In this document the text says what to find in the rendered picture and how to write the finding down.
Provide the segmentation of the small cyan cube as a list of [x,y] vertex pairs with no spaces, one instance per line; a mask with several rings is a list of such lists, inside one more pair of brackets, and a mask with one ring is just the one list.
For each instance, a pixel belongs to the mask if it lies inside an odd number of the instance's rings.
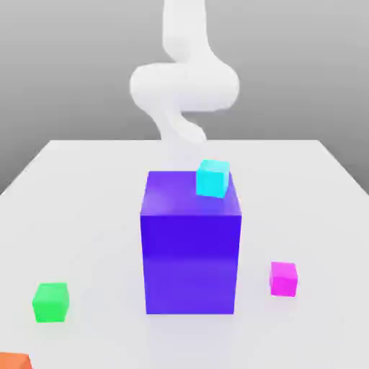
[[230,164],[205,159],[196,171],[196,195],[224,198],[228,189]]

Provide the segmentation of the small magenta cube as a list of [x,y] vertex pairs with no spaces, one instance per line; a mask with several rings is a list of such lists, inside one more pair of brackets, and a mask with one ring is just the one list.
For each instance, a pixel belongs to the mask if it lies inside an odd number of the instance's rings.
[[274,296],[295,297],[298,285],[296,265],[292,262],[271,262],[270,292]]

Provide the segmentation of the small green cube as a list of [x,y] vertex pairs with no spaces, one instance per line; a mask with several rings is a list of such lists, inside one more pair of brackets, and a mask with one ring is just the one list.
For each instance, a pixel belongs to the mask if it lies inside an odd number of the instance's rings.
[[40,283],[32,307],[37,323],[64,322],[69,308],[67,283]]

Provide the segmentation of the large purple box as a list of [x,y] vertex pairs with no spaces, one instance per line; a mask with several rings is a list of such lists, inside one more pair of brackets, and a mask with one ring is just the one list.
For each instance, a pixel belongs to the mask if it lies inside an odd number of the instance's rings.
[[234,184],[198,196],[194,172],[150,171],[141,206],[148,314],[232,314],[241,235]]

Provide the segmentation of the large orange box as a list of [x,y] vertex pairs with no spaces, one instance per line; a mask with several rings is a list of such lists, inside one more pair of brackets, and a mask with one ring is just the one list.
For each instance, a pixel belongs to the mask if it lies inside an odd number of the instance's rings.
[[0,352],[0,369],[32,369],[32,364],[27,354]]

